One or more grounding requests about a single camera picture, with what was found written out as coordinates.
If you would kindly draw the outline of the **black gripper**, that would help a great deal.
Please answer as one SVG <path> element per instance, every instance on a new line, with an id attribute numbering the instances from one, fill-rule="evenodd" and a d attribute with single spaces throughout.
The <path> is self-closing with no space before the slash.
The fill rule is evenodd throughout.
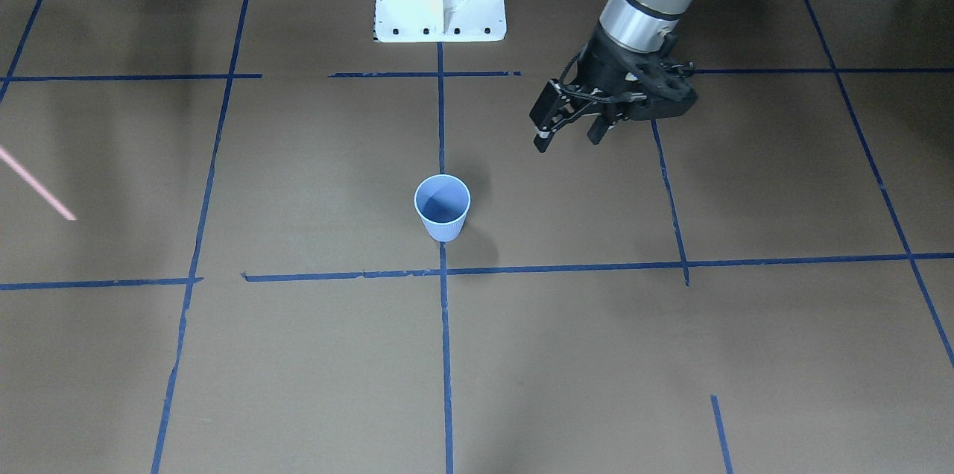
<path id="1" fill-rule="evenodd" d="M 529 118 L 536 135 L 534 147 L 544 154 L 557 132 L 581 118 L 593 118 L 587 140 L 599 145 L 607 131 L 627 117 L 630 108 L 644 99 L 631 71 L 641 63 L 672 59 L 675 35 L 665 34 L 658 49 L 634 51 L 611 38 L 603 26 L 597 25 L 593 35 L 576 57 L 577 73 L 568 83 L 548 80 Z"/>

